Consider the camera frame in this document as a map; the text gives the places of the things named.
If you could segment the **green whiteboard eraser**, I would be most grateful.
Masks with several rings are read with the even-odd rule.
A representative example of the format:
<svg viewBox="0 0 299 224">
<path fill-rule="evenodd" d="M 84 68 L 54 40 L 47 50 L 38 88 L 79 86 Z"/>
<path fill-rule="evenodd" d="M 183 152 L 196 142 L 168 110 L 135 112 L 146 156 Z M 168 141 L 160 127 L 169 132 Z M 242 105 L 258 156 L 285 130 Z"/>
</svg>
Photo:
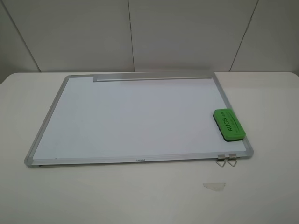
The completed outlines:
<svg viewBox="0 0 299 224">
<path fill-rule="evenodd" d="M 217 109 L 213 112 L 213 118 L 225 141 L 241 141 L 246 137 L 246 132 L 232 109 Z"/>
</svg>

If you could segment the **white aluminium-framed whiteboard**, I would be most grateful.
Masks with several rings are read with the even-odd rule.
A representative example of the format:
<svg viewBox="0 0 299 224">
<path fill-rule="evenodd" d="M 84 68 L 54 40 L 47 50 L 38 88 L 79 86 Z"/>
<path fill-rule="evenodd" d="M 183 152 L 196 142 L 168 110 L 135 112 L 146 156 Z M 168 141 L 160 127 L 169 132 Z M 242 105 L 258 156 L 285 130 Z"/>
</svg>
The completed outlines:
<svg viewBox="0 0 299 224">
<path fill-rule="evenodd" d="M 27 167 L 253 156 L 247 137 L 227 142 L 215 123 L 215 110 L 232 108 L 215 73 L 96 83 L 94 75 L 64 79 L 25 157 Z"/>
</svg>

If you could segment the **left metal hanging clip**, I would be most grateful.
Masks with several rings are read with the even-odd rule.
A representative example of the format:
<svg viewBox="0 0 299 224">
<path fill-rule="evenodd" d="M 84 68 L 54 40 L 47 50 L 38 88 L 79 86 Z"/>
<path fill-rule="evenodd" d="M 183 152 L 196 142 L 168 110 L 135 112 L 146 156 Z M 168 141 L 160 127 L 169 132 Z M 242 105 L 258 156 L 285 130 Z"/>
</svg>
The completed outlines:
<svg viewBox="0 0 299 224">
<path fill-rule="evenodd" d="M 218 155 L 216 163 L 223 168 L 226 164 L 226 156 L 224 154 Z"/>
</svg>

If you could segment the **metal hanging clip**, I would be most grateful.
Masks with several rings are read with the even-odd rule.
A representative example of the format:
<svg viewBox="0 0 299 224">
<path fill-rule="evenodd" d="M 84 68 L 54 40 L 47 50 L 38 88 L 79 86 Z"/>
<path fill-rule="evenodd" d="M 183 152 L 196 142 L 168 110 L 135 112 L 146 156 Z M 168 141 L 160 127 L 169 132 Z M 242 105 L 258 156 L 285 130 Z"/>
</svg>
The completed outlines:
<svg viewBox="0 0 299 224">
<path fill-rule="evenodd" d="M 226 156 L 224 154 L 218 155 L 216 163 L 223 168 L 226 164 Z"/>
<path fill-rule="evenodd" d="M 236 154 L 230 154 L 229 157 L 227 158 L 227 163 L 232 166 L 235 167 L 237 164 L 237 155 Z"/>
</svg>

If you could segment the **right metal hanging clip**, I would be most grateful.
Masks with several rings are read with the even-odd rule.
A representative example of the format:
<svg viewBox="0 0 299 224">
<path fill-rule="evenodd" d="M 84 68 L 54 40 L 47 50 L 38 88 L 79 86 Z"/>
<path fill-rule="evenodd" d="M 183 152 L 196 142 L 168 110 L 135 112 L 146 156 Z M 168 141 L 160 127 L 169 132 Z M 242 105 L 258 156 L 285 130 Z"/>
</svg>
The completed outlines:
<svg viewBox="0 0 299 224">
<path fill-rule="evenodd" d="M 230 154 L 229 157 L 227 158 L 227 163 L 232 166 L 235 167 L 237 164 L 237 155 L 236 154 Z"/>
</svg>

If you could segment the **clear tape piece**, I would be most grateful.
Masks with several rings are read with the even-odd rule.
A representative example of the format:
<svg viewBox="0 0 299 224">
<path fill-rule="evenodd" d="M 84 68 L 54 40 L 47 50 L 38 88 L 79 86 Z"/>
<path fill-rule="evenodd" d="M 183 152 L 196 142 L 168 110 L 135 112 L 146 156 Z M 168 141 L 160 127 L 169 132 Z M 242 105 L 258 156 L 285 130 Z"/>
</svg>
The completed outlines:
<svg viewBox="0 0 299 224">
<path fill-rule="evenodd" d="M 225 183 L 203 183 L 203 186 L 209 190 L 215 192 L 221 192 L 224 190 L 226 184 Z"/>
</svg>

